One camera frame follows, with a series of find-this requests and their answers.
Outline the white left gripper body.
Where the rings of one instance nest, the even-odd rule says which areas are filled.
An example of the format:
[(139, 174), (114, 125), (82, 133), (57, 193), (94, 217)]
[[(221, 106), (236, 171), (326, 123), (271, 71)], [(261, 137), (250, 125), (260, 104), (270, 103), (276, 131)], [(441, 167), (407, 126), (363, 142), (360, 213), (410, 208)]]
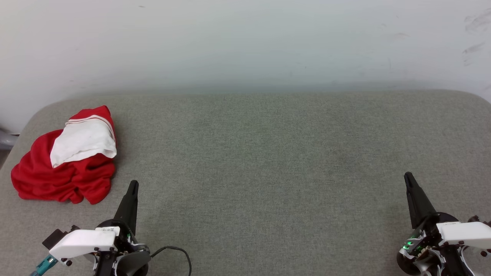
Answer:
[(150, 250), (139, 243), (125, 222), (111, 219), (94, 230), (73, 225), (70, 231), (56, 230), (49, 236), (49, 254), (66, 266), (84, 256), (93, 263), (95, 276), (145, 276)]

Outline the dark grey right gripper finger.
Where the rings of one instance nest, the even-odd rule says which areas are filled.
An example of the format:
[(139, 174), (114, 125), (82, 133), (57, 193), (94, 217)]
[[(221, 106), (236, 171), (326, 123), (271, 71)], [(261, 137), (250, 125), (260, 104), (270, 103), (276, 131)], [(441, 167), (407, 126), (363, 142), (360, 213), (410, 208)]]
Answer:
[(426, 217), (425, 203), (422, 202), (424, 191), (417, 183), (414, 175), (411, 172), (404, 174), (406, 185), (407, 204), (410, 211), (410, 222), (412, 229), (416, 229), (418, 225)]
[(426, 217), (424, 218), (424, 220), (419, 224), (421, 225), (422, 223), (425, 224), (425, 223), (437, 223), (438, 222), (438, 213), (436, 212), (435, 208), (433, 207), (431, 201), (428, 199), (428, 196), (425, 194), (422, 195), (423, 196), (423, 200), (422, 202), (425, 203), (425, 211), (426, 211)]

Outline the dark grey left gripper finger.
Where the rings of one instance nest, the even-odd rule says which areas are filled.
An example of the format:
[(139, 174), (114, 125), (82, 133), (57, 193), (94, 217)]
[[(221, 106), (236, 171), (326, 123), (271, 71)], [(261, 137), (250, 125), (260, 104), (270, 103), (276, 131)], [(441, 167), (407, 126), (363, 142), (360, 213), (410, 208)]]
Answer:
[(125, 222), (127, 224), (127, 216), (128, 216), (128, 196), (127, 193), (121, 199), (121, 203), (118, 206), (114, 219), (118, 219), (120, 221)]
[(127, 224), (134, 235), (136, 235), (136, 224), (137, 224), (138, 189), (139, 189), (139, 182), (137, 182), (137, 180), (132, 180), (127, 190), (127, 196), (128, 196)]

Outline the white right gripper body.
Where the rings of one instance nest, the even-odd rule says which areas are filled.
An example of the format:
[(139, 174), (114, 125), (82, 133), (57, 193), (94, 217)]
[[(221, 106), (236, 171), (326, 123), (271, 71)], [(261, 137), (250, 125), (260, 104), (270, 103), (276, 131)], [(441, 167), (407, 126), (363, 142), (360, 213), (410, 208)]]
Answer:
[(410, 262), (431, 255), (445, 262), (444, 250), (456, 250), (458, 257), (463, 259), (461, 252), (468, 247), (490, 251), (489, 224), (479, 221), (477, 216), (470, 222), (460, 222), (447, 213), (435, 213), (416, 225), (410, 238), (403, 242), (399, 255)]

